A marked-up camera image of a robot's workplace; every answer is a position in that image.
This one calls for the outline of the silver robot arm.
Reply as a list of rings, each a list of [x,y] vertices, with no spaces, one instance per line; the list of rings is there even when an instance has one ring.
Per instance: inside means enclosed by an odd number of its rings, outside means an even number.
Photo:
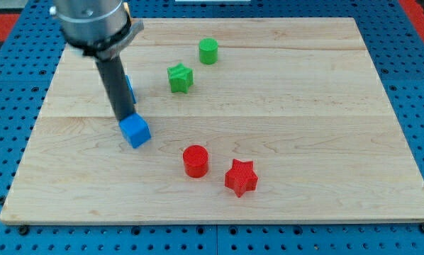
[[[99,61],[119,56],[144,30],[123,0],[53,0],[49,12],[68,44]]]

